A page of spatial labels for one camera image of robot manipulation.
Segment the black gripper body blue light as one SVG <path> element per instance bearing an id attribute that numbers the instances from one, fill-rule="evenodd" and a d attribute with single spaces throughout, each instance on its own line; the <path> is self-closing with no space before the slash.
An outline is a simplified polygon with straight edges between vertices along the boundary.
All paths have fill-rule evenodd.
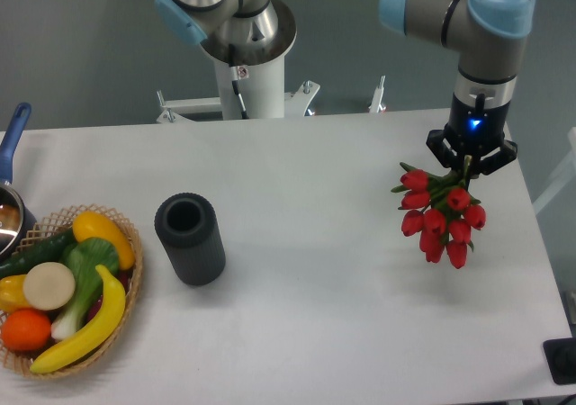
<path id="1" fill-rule="evenodd" d="M 484 157 L 503 143 L 508 111 L 508 103 L 478 111 L 453 95 L 445 139 L 459 156 Z"/>

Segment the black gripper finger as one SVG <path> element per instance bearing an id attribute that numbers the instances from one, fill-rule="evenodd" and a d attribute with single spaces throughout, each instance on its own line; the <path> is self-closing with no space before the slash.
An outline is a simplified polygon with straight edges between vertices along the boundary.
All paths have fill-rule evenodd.
<path id="1" fill-rule="evenodd" d="M 431 130 L 427 135 L 426 145 L 444 168 L 459 168 L 458 156 L 446 142 L 443 130 Z"/>
<path id="2" fill-rule="evenodd" d="M 494 154 L 472 159 L 469 176 L 471 179 L 479 176 L 488 176 L 516 160 L 517 156 L 518 144 L 504 139 Z"/>

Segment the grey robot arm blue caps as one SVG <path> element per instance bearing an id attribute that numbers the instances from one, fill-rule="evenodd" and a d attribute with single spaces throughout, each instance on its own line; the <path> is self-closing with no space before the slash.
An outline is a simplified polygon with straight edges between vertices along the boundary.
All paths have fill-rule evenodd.
<path id="1" fill-rule="evenodd" d="M 449 119 L 427 146 L 443 167 L 470 178 L 514 161 L 517 145 L 504 125 L 532 30 L 536 0 L 379 0 L 378 17 L 402 35 L 459 55 Z M 165 26 L 199 46 L 216 72 L 227 120 L 305 113 L 313 91 L 284 90 L 284 58 L 296 38 L 281 0 L 155 0 Z"/>

